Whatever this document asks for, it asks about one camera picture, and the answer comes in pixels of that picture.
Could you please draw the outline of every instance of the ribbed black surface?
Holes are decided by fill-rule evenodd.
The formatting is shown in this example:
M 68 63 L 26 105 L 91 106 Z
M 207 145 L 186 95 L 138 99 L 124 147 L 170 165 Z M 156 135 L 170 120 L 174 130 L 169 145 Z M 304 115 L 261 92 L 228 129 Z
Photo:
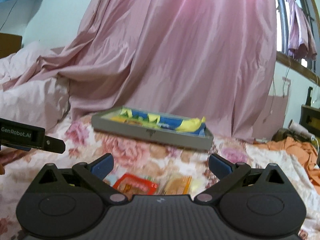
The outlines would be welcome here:
M 257 240 L 234 232 L 213 208 L 188 196 L 135 196 L 124 206 L 111 207 L 93 230 L 72 240 Z M 283 240 L 298 240 L 297 236 Z

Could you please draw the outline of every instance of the curtain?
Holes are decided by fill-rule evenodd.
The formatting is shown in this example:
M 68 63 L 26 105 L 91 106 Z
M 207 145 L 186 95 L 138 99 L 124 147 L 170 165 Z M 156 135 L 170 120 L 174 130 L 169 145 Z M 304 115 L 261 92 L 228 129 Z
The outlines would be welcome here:
M 311 27 L 296 0 L 287 0 L 290 8 L 289 54 L 295 59 L 316 60 L 316 43 Z
M 20 78 L 70 79 L 73 118 L 126 105 L 203 117 L 241 139 L 268 97 L 276 62 L 275 0 L 92 0 L 77 37 Z

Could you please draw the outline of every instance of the window sill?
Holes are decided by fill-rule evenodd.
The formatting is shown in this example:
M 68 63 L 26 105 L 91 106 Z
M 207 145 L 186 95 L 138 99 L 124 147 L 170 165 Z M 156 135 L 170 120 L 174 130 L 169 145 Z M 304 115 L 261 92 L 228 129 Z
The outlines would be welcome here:
M 280 51 L 277 51 L 277 58 L 276 61 L 281 63 L 282 65 L 285 65 L 287 67 L 290 67 L 291 69 L 295 70 L 308 80 L 312 81 L 313 83 L 317 83 L 318 79 L 318 86 L 320 86 L 320 77 L 317 78 L 317 75 L 313 73 L 310 69 L 302 66 L 299 62 L 295 61 L 293 58 L 287 56 L 286 54 L 283 54 Z

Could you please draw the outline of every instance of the yellow and blue package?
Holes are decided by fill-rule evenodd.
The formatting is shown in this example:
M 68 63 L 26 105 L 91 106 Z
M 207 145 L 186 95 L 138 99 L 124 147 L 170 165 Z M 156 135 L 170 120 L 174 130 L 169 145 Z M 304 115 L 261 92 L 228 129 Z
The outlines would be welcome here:
M 204 136 L 205 118 L 182 119 L 164 117 L 158 114 L 145 113 L 142 111 L 123 108 L 119 116 L 112 118 L 114 121 L 134 124 L 138 122 L 139 125 L 154 129 L 168 129 L 177 132 L 192 133 Z

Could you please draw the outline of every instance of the screw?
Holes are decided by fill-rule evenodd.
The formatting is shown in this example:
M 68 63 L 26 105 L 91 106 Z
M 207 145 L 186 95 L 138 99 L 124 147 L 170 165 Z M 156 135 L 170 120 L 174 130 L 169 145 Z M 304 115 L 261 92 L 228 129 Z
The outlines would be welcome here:
M 122 194 L 113 194 L 110 196 L 110 200 L 113 202 L 122 202 L 125 200 L 125 196 Z
M 198 195 L 198 196 L 197 196 L 197 199 L 198 199 L 199 201 L 201 201 L 201 202 L 209 202 L 209 201 L 212 200 L 212 196 L 209 195 L 209 194 L 203 193 L 203 194 Z

